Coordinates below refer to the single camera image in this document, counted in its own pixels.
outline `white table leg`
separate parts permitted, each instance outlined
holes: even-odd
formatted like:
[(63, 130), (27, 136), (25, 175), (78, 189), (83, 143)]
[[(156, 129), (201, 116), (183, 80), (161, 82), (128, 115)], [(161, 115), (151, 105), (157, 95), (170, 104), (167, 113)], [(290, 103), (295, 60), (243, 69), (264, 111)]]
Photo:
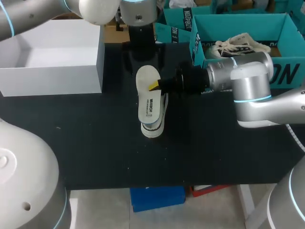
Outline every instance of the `white table leg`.
[(238, 185), (237, 186), (240, 201), (242, 203), (244, 218), (247, 219), (248, 216), (254, 211), (254, 202), (251, 195), (249, 185)]
[(276, 184), (270, 186), (269, 190), (259, 202), (255, 210), (246, 218), (246, 229), (258, 229), (267, 219), (267, 203), (270, 193), (272, 192), (275, 186)]

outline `black table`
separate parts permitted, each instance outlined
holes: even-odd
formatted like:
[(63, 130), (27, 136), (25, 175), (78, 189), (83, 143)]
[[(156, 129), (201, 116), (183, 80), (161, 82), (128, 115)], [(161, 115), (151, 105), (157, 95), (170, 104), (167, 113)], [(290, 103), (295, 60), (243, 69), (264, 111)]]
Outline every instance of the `black table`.
[[(162, 136), (144, 137), (121, 52), (106, 45), (103, 94), (0, 98), (1, 118), (51, 146), (68, 189), (276, 183), (302, 158), (285, 126), (241, 128), (231, 93), (171, 95)], [(161, 77), (183, 60), (187, 44), (167, 45)]]

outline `shoe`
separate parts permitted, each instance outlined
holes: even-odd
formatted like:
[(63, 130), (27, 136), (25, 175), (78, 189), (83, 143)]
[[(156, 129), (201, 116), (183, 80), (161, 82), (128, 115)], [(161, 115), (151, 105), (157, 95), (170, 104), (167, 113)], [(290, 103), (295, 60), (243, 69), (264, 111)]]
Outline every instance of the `shoe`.
[(153, 124), (141, 123), (141, 131), (148, 138), (159, 137), (164, 130), (165, 113), (168, 105), (168, 94), (161, 96), (160, 115), (157, 122)]
[(161, 90), (149, 91), (149, 86), (160, 80), (159, 72), (150, 65), (141, 67), (136, 75), (139, 96), (138, 118), (141, 131), (148, 138), (158, 137), (164, 129), (168, 94), (161, 95)]
[(242, 33), (225, 42), (217, 41), (204, 55), (206, 59), (224, 59), (254, 52), (270, 53), (271, 49), (253, 40), (248, 33)]

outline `open white box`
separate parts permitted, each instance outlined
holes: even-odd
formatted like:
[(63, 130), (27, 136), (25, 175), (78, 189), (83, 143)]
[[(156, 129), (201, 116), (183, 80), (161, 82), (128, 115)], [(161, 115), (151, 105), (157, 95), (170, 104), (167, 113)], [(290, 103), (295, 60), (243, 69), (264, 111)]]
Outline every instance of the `open white box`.
[(102, 92), (103, 27), (53, 20), (0, 42), (3, 96)]

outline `screw hole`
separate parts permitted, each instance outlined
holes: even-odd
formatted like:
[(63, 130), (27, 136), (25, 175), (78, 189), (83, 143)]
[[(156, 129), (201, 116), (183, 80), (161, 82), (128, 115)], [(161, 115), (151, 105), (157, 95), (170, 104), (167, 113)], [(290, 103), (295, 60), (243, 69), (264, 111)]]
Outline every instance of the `screw hole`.
[(30, 211), (31, 205), (28, 202), (23, 202), (22, 203), (22, 208), (26, 211)]

